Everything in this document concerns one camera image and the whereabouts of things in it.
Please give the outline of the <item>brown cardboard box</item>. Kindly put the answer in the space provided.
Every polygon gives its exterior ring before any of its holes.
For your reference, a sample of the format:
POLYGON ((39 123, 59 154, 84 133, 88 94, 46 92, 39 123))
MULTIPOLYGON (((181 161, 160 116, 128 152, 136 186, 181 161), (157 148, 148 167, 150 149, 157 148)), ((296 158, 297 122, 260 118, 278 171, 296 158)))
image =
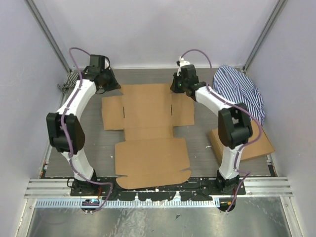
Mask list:
POLYGON ((186 140, 174 128, 194 125, 194 103, 167 83, 123 85, 102 99, 105 130, 122 130, 115 144, 118 185, 140 189, 186 182, 191 176, 186 140))
MULTIPOLYGON (((222 156, 223 156, 223 144, 221 143, 218 136, 218 129, 213 129, 210 131, 209 135, 210 144, 215 153, 215 157, 217 159, 218 164, 221 164, 222 156)), ((262 133, 260 139, 255 143, 246 146, 246 148, 242 152, 241 161, 250 160, 254 158, 259 158, 262 156, 270 155, 275 151, 272 143, 266 136, 266 134, 262 133)))

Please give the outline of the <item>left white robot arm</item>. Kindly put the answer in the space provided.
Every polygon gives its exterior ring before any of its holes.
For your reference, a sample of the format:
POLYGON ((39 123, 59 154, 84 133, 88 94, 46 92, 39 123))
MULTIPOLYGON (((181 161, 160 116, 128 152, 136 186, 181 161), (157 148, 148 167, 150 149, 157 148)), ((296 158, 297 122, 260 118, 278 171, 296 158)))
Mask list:
POLYGON ((74 181, 72 194, 94 196, 102 183, 97 181, 95 169, 84 151, 85 133, 80 117, 93 95, 119 89, 107 56, 91 54, 89 65, 79 72, 75 87, 66 102, 55 113, 48 113, 46 124, 49 142, 69 163, 74 181))

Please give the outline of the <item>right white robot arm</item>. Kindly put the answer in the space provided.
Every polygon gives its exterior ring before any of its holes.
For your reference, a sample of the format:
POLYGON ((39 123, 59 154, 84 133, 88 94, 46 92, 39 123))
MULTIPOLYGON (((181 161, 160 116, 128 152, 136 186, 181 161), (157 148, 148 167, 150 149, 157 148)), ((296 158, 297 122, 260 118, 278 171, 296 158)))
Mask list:
POLYGON ((187 62, 179 64, 170 89, 174 93, 185 93, 217 114, 223 154, 216 186, 221 194, 230 194, 239 184, 238 168, 243 146, 253 134, 247 106, 243 103, 234 104, 216 93, 206 82, 199 81, 195 66, 187 62))

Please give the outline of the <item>folded brown cardboard box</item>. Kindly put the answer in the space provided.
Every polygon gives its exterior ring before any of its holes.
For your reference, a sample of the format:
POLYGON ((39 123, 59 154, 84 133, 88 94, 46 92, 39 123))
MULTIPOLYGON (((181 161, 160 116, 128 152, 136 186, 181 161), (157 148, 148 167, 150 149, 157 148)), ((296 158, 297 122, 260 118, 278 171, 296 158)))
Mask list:
MULTIPOLYGON (((217 159, 218 164, 221 164, 222 156, 223 156, 223 144, 221 143, 218 136, 218 129, 213 129, 210 131, 209 135, 210 144, 215 153, 215 157, 217 159)), ((266 136, 266 134, 262 133, 260 139, 255 143, 246 146, 246 148, 242 152, 241 161, 250 160, 254 158, 259 158, 262 156, 270 155, 275 151, 272 143, 266 136)))

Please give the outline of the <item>black white striped cloth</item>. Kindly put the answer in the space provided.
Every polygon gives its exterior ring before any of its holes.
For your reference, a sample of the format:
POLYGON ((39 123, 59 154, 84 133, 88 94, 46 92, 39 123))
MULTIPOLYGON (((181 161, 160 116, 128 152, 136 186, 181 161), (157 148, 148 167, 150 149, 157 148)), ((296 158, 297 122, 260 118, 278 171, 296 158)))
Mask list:
POLYGON ((57 85, 58 89, 62 91, 63 94, 66 94, 67 90, 74 88, 79 77, 79 73, 71 72, 67 74, 67 80, 62 85, 57 85))

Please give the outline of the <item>blue white striped cloth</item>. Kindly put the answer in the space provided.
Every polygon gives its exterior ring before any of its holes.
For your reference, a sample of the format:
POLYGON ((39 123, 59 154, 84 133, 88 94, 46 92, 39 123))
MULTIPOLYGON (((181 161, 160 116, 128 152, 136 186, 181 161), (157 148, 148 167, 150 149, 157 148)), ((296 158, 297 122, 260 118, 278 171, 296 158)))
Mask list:
POLYGON ((263 97, 248 76, 230 66, 221 66, 214 75, 213 90, 235 104, 244 103, 249 113, 263 124, 266 116, 263 97))

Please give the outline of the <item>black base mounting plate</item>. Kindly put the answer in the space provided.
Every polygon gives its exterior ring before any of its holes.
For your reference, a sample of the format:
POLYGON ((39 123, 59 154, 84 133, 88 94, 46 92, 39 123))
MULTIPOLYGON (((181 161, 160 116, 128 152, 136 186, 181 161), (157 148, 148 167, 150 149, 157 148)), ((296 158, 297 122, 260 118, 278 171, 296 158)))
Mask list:
POLYGON ((220 191, 216 185, 215 179, 212 177, 190 177, 188 181, 168 186, 159 186, 151 188, 142 188, 135 190, 127 190, 119 186, 115 177, 100 177, 97 182, 107 182, 113 184, 113 190, 109 193, 110 186, 94 186, 91 183, 83 184, 76 180, 73 180, 69 184, 71 178, 67 180, 67 187, 71 188, 72 197, 79 196, 98 196, 105 199, 106 195, 110 195, 108 200, 122 200, 122 201, 134 201, 139 199, 140 201, 171 201, 179 195, 180 201, 204 201, 213 200, 213 196, 234 195, 236 189, 232 188, 220 191))

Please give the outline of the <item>left aluminium corner post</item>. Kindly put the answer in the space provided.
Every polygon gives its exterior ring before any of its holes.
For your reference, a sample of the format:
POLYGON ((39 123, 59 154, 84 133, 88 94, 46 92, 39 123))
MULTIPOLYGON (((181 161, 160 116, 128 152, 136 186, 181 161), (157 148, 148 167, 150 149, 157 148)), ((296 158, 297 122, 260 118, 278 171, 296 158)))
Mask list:
POLYGON ((39 25, 41 31, 43 32, 44 36, 48 40, 51 48, 53 49, 55 55, 57 56, 57 59, 65 69, 67 73, 70 73, 72 71, 70 65, 68 64, 62 50, 57 44, 57 41, 55 40, 51 30, 49 29, 49 26, 47 25, 45 19, 43 18, 42 14, 40 13, 39 8, 37 7, 34 0, 25 0, 25 4, 27 5, 29 11, 32 13, 35 21, 39 25))

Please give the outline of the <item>aluminium corner post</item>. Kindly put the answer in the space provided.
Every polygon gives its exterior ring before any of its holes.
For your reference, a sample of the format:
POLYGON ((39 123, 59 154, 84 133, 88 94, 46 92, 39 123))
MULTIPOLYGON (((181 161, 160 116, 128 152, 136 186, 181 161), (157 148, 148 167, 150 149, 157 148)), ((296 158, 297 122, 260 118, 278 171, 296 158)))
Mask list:
POLYGON ((278 0, 275 6, 273 7, 272 12, 270 13, 266 23, 264 24, 264 27, 242 68, 242 71, 245 74, 247 74, 248 69, 250 68, 253 60, 255 59, 257 53, 259 52, 262 44, 264 43, 265 39, 269 35, 270 31, 272 30, 275 22, 277 21, 279 15, 281 14, 284 7, 286 6, 287 2, 288 0, 278 0))
POLYGON ((40 13, 39 8, 37 7, 34 0, 25 0, 25 4, 27 5, 29 11, 32 13, 35 21, 39 25, 41 31, 43 32, 44 36, 48 40, 51 48, 53 49, 55 55, 57 56, 57 59, 65 69, 67 73, 70 73, 72 71, 70 65, 68 64, 62 50, 57 44, 57 41, 55 40, 51 30, 49 29, 49 26, 47 25, 45 19, 43 18, 42 14, 40 13))

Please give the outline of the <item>right aluminium corner post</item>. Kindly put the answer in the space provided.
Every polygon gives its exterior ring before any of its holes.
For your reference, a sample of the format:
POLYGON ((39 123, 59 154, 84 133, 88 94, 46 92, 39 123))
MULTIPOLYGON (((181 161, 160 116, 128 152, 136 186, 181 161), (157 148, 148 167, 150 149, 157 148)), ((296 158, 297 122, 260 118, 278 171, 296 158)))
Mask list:
POLYGON ((262 44, 264 43, 265 39, 269 35, 270 31, 272 30, 275 22, 277 21, 279 15, 281 14, 284 7, 286 6, 287 2, 288 0, 278 0, 275 6, 273 7, 272 12, 270 13, 266 23, 264 24, 264 27, 242 68, 242 71, 245 74, 247 74, 248 69, 250 68, 253 60, 255 59, 257 53, 259 52, 262 44))

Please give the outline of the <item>aluminium front rail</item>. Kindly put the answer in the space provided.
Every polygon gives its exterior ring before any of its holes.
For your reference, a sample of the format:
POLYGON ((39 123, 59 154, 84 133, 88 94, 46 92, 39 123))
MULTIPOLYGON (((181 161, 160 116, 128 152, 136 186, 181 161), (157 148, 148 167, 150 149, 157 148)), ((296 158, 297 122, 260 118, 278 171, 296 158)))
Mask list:
MULTIPOLYGON (((69 197, 73 179, 31 179, 25 198, 69 197)), ((251 197, 292 197, 293 192, 286 177, 248 177, 244 180, 245 194, 251 197)))

